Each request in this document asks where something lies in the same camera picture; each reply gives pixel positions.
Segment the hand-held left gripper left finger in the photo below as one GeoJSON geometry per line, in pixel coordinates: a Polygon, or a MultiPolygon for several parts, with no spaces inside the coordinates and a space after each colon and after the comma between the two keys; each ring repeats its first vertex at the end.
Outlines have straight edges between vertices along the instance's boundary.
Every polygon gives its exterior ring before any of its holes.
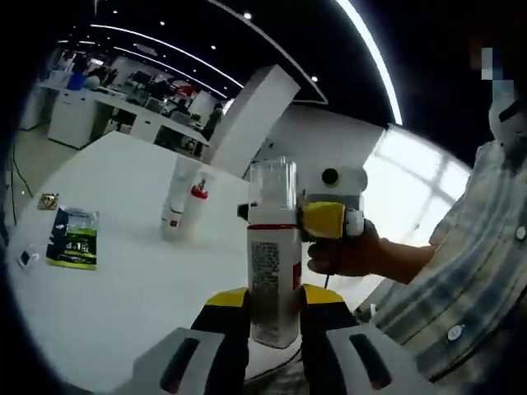
{"type": "Polygon", "coordinates": [[[132,394],[241,394],[249,362],[249,291],[220,292],[190,328],[177,328],[139,356],[132,394]]]}

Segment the person's right hand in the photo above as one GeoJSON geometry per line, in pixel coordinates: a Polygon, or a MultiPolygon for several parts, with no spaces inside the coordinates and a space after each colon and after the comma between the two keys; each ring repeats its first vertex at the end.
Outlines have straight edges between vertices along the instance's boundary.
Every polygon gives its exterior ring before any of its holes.
{"type": "Polygon", "coordinates": [[[343,239],[318,238],[308,248],[308,268],[323,275],[364,277],[385,274],[386,253],[372,222],[365,220],[358,236],[343,239]]]}

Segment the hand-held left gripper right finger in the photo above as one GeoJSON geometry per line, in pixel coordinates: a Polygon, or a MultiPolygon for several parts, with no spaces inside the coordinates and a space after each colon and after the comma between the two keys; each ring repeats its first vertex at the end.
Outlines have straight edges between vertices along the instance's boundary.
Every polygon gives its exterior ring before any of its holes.
{"type": "Polygon", "coordinates": [[[311,394],[436,394],[410,354],[375,325],[357,323],[343,297],[303,285],[301,348],[311,394]]]}

